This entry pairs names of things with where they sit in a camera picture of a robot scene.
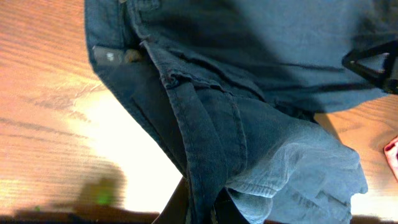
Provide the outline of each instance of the dark blue jeans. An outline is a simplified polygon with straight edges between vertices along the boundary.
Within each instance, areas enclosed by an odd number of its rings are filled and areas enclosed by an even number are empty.
[[[188,222],[226,187],[250,223],[348,223],[367,191],[359,156],[313,115],[385,95],[341,58],[396,39],[396,4],[86,0],[86,40],[96,74],[188,179]],[[141,56],[115,61],[127,49]]]

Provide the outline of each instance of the denim fabric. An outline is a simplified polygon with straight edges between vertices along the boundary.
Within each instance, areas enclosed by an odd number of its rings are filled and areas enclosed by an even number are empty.
[[[367,191],[359,156],[313,114],[385,96],[341,58],[396,39],[396,5],[86,0],[86,41],[93,70],[188,179],[191,223],[224,187],[250,223],[348,223]],[[94,46],[143,58],[99,65]]]

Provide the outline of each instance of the belt loop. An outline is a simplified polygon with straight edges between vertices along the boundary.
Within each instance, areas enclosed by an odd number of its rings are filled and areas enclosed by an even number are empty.
[[[135,0],[139,11],[153,11],[160,7],[160,0]]]

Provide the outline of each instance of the table surface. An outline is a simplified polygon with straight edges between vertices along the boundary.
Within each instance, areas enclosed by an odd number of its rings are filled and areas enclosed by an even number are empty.
[[[0,108],[0,215],[101,192],[115,206],[160,212],[181,178],[91,71],[83,0],[0,1]],[[398,135],[396,111],[388,96],[317,115],[361,155],[369,192],[353,197],[353,214],[398,221],[398,182],[382,151]]]

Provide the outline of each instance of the green object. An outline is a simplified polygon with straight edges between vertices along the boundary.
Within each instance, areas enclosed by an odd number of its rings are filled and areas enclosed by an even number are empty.
[[[96,203],[98,205],[110,205],[112,203],[112,193],[105,190],[100,192],[96,197]]]

